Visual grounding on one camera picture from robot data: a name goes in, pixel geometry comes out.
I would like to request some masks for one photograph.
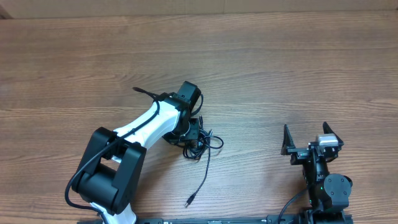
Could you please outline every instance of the table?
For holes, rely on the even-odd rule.
[[[397,11],[1,20],[0,30],[1,223],[95,219],[63,199],[92,132],[149,108],[133,86],[171,92],[184,80],[204,93],[205,129],[225,145],[184,208],[207,156],[158,141],[132,205],[140,217],[279,213],[305,187],[280,155],[283,125],[302,147],[327,121],[346,143],[329,170],[353,180],[347,213],[398,222]]]

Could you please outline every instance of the wooden surface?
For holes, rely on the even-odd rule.
[[[1,223],[95,218],[63,199],[92,132],[149,108],[131,87],[171,92],[184,80],[204,93],[205,129],[225,146],[184,208],[206,156],[157,142],[133,204],[140,217],[279,213],[305,185],[280,155],[283,125],[299,147],[328,121],[346,143],[329,170],[354,182],[346,211],[398,222],[396,11],[3,20],[0,30]]]
[[[15,19],[395,10],[398,0],[0,0]]]

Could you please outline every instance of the wall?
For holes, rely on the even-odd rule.
[[[0,0],[6,18],[394,10],[398,0]]]

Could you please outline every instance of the cable connector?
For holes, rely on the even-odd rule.
[[[185,203],[185,208],[188,208],[188,206],[192,203],[193,199],[195,199],[196,193],[191,195],[191,197],[188,198],[187,202]]]

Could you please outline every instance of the tabletop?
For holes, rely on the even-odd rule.
[[[327,121],[345,142],[329,171],[353,180],[346,212],[398,222],[397,11],[0,20],[0,30],[0,223],[95,219],[63,198],[91,134],[149,109],[132,87],[172,92],[185,80],[225,145],[184,208],[207,155],[156,142],[132,203],[139,217],[278,214],[305,187],[280,154],[284,124],[303,147]],[[308,205],[303,196],[287,213]]]

